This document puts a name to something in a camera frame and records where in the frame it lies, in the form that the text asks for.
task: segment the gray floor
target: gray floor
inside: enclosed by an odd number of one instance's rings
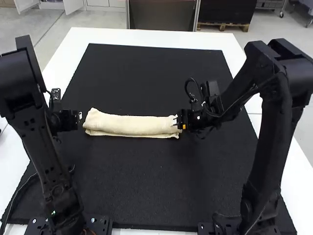
[[[268,43],[273,38],[286,38],[308,55],[313,57],[313,25],[305,28],[308,20],[305,9],[297,7],[292,14],[285,13],[283,19],[277,12],[257,11],[252,19],[248,33],[235,27],[227,27],[225,33],[233,33],[243,48],[247,42],[263,40]],[[69,29],[76,27],[126,28],[125,13],[78,11],[69,16],[62,10],[38,10],[18,15],[14,8],[0,8],[0,52],[13,50],[14,38],[30,34],[41,70],[66,36]],[[201,31],[219,32],[216,27]],[[313,165],[313,101],[305,109],[299,122],[295,137]]]

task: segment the cable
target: cable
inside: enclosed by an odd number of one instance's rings
[[[201,87],[199,86],[199,84],[197,83],[197,81],[196,81],[194,78],[192,78],[192,77],[189,77],[189,78],[185,81],[185,92],[186,92],[186,94],[188,95],[190,101],[192,101],[192,102],[195,101],[195,98],[192,96],[192,93],[190,93],[190,92],[188,91],[188,84],[189,84],[190,82],[193,82],[193,83],[196,84],[197,89],[198,89],[198,92],[199,92],[199,95],[200,95],[200,98],[201,98],[201,103],[204,102],[204,97],[203,97],[203,94],[202,94],[202,92],[201,92]]]
[[[26,180],[26,182],[25,182],[18,190],[16,190],[16,192],[15,192],[15,194],[14,194],[12,200],[11,200],[11,205],[10,205],[10,207],[9,207],[9,211],[8,211],[8,213],[7,213],[7,216],[6,216],[4,222],[3,222],[2,225],[1,225],[1,228],[0,228],[0,235],[3,235],[4,232],[5,232],[5,227],[6,227],[6,224],[7,224],[7,222],[8,222],[8,218],[9,218],[9,216],[10,216],[11,209],[12,209],[12,206],[13,206],[13,204],[14,204],[14,200],[15,200],[16,196],[17,196],[18,193],[23,189],[23,187],[24,187],[26,184],[28,184],[28,182],[30,182],[30,180],[33,179],[36,175],[37,175],[37,173],[32,174],[32,175]]]
[[[73,173],[74,170],[75,170],[75,164],[73,165],[73,167],[69,170],[69,173]],[[10,218],[10,215],[11,215],[11,210],[15,204],[15,200],[16,200],[16,197],[18,196],[18,194],[20,193],[20,191],[26,187],[27,184],[29,184],[29,182],[32,180],[32,179],[35,179],[35,177],[38,176],[38,173],[34,173],[32,174],[24,184],[22,184],[22,186],[16,190],[14,196],[12,197],[11,199],[11,204],[10,204],[10,207],[9,207],[9,210],[8,210],[8,213],[6,214],[6,218],[4,219],[4,222],[2,223],[1,227],[0,227],[0,235],[4,235],[4,232],[5,232],[5,227],[7,225],[7,222],[8,222],[8,219]]]
[[[48,90],[47,90],[47,93],[50,95],[50,98],[51,98],[51,107],[49,107],[49,108],[50,108],[50,110],[53,110],[54,104],[53,104],[53,96],[52,96],[52,93],[51,93],[50,91],[48,91]]]

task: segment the white table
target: white table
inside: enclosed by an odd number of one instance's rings
[[[203,32],[166,32],[125,29],[72,28],[51,58],[43,72],[48,90],[61,88],[65,92],[89,43],[131,45],[167,48],[193,48],[222,50],[234,77],[246,56],[233,34]],[[254,97],[246,105],[250,120],[259,133],[261,125],[261,100]],[[11,126],[0,136],[0,214],[8,205],[29,160],[22,142]],[[295,139],[292,139],[282,179],[282,196],[299,235],[309,235],[312,229],[313,168]],[[6,235],[23,235],[26,226],[8,225]],[[170,231],[114,229],[114,235],[134,233],[169,235],[195,234]]]

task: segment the rolled towel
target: rolled towel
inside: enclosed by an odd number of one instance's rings
[[[181,130],[173,126],[177,116],[120,116],[91,108],[83,127],[91,136],[125,136],[145,138],[179,138]]]

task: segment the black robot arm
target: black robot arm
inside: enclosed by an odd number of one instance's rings
[[[198,85],[188,79],[185,90],[191,109],[180,110],[177,118],[178,128],[191,132],[219,128],[232,121],[254,94],[263,99],[254,163],[242,192],[241,221],[235,230],[221,228],[224,234],[266,234],[264,227],[274,224],[293,133],[313,91],[313,60],[288,41],[249,42],[245,53],[246,62],[221,94],[216,81]],[[189,93],[190,82],[198,87],[198,97]]]
[[[21,137],[43,189],[44,210],[52,233],[79,235],[83,230],[83,206],[70,174],[53,142],[61,131],[76,130],[77,111],[62,110],[60,90],[47,92],[29,36],[16,38],[17,50],[0,57],[0,114]]]

